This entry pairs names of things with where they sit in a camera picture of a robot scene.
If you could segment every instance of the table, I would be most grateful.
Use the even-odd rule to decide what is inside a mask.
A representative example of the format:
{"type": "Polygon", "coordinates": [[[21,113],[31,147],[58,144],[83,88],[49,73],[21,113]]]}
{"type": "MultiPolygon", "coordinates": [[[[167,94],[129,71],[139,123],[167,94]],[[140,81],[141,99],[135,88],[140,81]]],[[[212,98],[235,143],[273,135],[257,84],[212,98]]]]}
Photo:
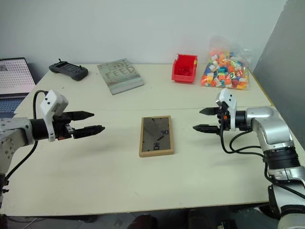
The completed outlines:
{"type": "MultiPolygon", "coordinates": [[[[261,158],[227,155],[218,136],[192,129],[197,124],[217,124],[215,116],[198,112],[216,105],[220,89],[173,83],[171,65],[134,65],[145,86],[112,96],[96,65],[84,66],[90,74],[83,81],[48,72],[34,91],[53,89],[69,100],[66,111],[95,113],[92,118],[73,122],[73,127],[103,125],[106,129],[83,139],[40,141],[36,152],[11,177],[1,213],[85,215],[268,200],[261,158]],[[172,117],[175,154],[140,158],[141,118],[162,115],[172,117]]],[[[198,74],[203,68],[199,65],[198,74]]],[[[232,90],[239,109],[269,106],[252,77],[250,84],[248,91],[232,90]]],[[[33,93],[22,102],[16,116],[31,117],[33,93]]],[[[226,142],[235,134],[226,132],[226,142]]],[[[294,139],[304,163],[304,150],[294,139]]],[[[255,133],[250,133],[235,146],[257,144],[255,133]]],[[[30,148],[17,151],[11,168],[30,148]]]]}

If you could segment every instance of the black game controller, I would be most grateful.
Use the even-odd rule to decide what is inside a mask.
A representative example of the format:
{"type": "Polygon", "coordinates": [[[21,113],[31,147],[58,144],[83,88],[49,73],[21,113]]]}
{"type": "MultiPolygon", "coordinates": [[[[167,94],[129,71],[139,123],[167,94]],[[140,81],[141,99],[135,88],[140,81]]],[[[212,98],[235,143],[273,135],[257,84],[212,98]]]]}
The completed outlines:
{"type": "Polygon", "coordinates": [[[88,69],[82,66],[76,66],[66,61],[61,61],[60,59],[58,63],[50,65],[49,69],[53,73],[68,75],[76,81],[82,80],[86,75],[88,75],[88,69]]]}

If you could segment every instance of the book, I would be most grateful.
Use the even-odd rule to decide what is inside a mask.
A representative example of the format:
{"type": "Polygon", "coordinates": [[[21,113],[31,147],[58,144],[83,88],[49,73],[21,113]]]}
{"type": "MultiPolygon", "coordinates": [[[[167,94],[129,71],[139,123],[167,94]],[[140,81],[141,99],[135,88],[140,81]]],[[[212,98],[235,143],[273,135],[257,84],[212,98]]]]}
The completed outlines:
{"type": "Polygon", "coordinates": [[[97,67],[113,95],[144,85],[142,77],[126,58],[97,67]]]}

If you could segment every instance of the white wall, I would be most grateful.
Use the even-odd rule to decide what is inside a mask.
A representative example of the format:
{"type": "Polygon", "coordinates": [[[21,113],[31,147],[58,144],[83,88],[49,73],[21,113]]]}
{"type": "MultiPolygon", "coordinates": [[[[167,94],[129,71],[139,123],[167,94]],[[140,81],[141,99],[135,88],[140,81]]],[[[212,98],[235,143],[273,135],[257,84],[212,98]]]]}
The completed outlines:
{"type": "Polygon", "coordinates": [[[285,0],[0,0],[0,58],[25,57],[40,75],[58,58],[100,63],[205,62],[211,35],[253,50],[253,69],[285,0]]]}

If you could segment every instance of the clock face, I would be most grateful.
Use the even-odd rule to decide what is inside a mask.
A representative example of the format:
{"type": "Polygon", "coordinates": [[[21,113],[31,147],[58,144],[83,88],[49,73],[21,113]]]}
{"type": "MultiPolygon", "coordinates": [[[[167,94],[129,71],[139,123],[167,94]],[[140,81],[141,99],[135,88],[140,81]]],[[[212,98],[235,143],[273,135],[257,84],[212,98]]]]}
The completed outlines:
{"type": "Polygon", "coordinates": [[[168,149],[171,149],[169,118],[144,118],[142,152],[168,149]]]}

